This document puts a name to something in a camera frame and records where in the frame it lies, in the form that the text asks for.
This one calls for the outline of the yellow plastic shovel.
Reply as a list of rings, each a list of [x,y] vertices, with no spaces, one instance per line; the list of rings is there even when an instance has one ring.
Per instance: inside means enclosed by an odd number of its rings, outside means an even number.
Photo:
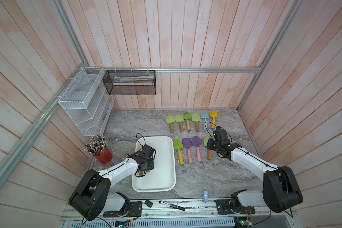
[[[212,117],[212,126],[211,126],[211,129],[212,130],[215,130],[216,128],[216,118],[218,118],[218,112],[216,111],[211,111],[210,112],[210,116]]]

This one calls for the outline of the light blue shovel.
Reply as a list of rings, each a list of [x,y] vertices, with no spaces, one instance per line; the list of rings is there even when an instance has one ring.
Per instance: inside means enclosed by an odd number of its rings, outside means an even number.
[[[204,130],[207,131],[207,120],[209,119],[209,114],[207,112],[203,112],[200,116],[204,120]]]

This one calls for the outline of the pink handled purple shovel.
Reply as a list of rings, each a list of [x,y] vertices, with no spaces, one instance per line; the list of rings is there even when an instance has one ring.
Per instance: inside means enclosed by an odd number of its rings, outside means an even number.
[[[183,138],[181,140],[183,147],[185,147],[187,149],[187,153],[188,153],[188,163],[193,163],[192,160],[192,154],[191,154],[191,150],[190,148],[192,147],[192,140],[190,138]]]

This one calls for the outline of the bright green yellow-handled shovel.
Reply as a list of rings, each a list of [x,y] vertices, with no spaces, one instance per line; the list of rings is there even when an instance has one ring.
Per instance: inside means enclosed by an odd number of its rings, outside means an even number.
[[[190,122],[189,119],[192,117],[192,115],[188,112],[183,114],[183,119],[186,121],[187,124],[187,131],[190,132],[191,131],[191,126],[190,126]]]

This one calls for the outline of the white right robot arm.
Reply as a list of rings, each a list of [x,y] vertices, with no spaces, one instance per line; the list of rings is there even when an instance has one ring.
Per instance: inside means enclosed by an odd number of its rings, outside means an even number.
[[[291,168],[271,164],[246,151],[242,145],[232,143],[229,134],[221,126],[213,131],[207,149],[215,151],[220,158],[244,166],[263,182],[261,191],[240,190],[231,194],[231,213],[240,214],[250,207],[268,207],[275,213],[281,213],[303,202],[303,195]]]

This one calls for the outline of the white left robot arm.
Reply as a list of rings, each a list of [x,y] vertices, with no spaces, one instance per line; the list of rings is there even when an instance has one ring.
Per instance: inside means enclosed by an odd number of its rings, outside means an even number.
[[[97,218],[102,212],[113,211],[118,216],[129,215],[129,198],[117,192],[119,196],[109,197],[110,188],[127,176],[153,170],[156,150],[145,144],[140,150],[128,154],[121,163],[102,170],[88,170],[69,198],[69,205],[87,221]]]

